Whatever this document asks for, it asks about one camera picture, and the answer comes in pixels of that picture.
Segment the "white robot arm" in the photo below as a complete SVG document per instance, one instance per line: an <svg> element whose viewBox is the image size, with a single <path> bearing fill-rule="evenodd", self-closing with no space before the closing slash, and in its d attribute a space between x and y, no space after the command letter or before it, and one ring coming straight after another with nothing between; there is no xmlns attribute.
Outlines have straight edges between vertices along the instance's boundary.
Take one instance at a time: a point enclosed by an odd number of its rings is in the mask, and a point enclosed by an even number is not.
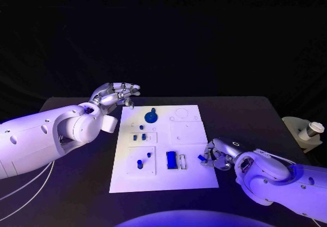
<svg viewBox="0 0 327 227"><path fill-rule="evenodd" d="M285 167L274 157L291 165ZM199 158L203 165L220 170L235 165L236 183L256 203L268 206L278 202L297 214L327 223L325 168L298 165L259 149L249 152L226 138L212 140Z"/></svg>
<svg viewBox="0 0 327 227"><path fill-rule="evenodd" d="M89 102L45 111L0 124L0 179L23 174L94 141L99 131L114 132L117 119L107 114L117 104L131 108L140 86L105 83Z"/></svg>

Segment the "blue object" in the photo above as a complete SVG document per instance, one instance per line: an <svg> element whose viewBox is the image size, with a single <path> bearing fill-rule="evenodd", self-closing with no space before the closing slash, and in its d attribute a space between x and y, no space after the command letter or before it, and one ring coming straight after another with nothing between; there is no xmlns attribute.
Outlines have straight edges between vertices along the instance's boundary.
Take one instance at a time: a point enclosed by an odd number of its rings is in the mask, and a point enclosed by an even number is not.
<svg viewBox="0 0 327 227"><path fill-rule="evenodd" d="M143 168L143 163L141 163L141 160L138 160L138 169Z"/></svg>
<svg viewBox="0 0 327 227"><path fill-rule="evenodd" d="M148 112L144 116L145 122L147 123L154 123L158 120L158 115L155 113L155 109L151 109L151 112Z"/></svg>
<svg viewBox="0 0 327 227"><path fill-rule="evenodd" d="M200 161L206 161L206 158L202 155L199 155L197 158L200 159Z"/></svg>
<svg viewBox="0 0 327 227"><path fill-rule="evenodd" d="M176 152L168 151L166 155L167 155L167 169L179 169L177 162L176 162Z"/></svg>

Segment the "dark table surface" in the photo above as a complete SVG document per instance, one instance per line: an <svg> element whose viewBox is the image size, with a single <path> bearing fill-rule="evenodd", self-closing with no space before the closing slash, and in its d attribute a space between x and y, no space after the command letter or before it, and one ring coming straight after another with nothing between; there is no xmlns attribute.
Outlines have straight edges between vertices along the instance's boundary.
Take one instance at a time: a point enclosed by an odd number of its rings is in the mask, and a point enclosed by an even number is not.
<svg viewBox="0 0 327 227"><path fill-rule="evenodd" d="M88 98L53 97L42 111L85 101ZM134 103L138 106L197 105L207 140L223 136L246 141L297 163L310 164L265 97L135 97ZM109 194L121 110L119 106L111 114L118 119L114 134L101 131L89 144L56 160L43 190L27 206L0 222L0 226L114 226L167 210L213 210L275 226L315 226L310 218L278 203L271 206L255 203L235 182L233 169L216 170L219 188ZM0 180L0 196L16 190L40 170ZM0 218L32 198L47 172L17 194L0 201Z"/></svg>

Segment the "blue rectangular block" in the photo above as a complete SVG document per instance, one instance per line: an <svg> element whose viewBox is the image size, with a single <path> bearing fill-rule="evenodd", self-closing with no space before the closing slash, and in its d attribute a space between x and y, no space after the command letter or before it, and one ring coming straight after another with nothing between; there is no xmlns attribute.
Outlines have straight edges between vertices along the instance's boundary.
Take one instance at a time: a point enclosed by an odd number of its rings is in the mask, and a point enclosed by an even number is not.
<svg viewBox="0 0 327 227"><path fill-rule="evenodd" d="M176 162L176 152L168 151L166 155L167 155L167 169L179 169L177 162Z"/></svg>

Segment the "black background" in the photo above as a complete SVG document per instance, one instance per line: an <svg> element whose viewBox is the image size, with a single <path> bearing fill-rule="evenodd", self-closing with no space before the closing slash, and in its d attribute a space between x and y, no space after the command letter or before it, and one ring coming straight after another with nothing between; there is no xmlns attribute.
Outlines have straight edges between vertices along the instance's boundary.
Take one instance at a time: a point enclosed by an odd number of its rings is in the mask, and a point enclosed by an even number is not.
<svg viewBox="0 0 327 227"><path fill-rule="evenodd" d="M265 96L327 125L325 15L323 1L0 1L0 121L130 82L143 96Z"/></svg>

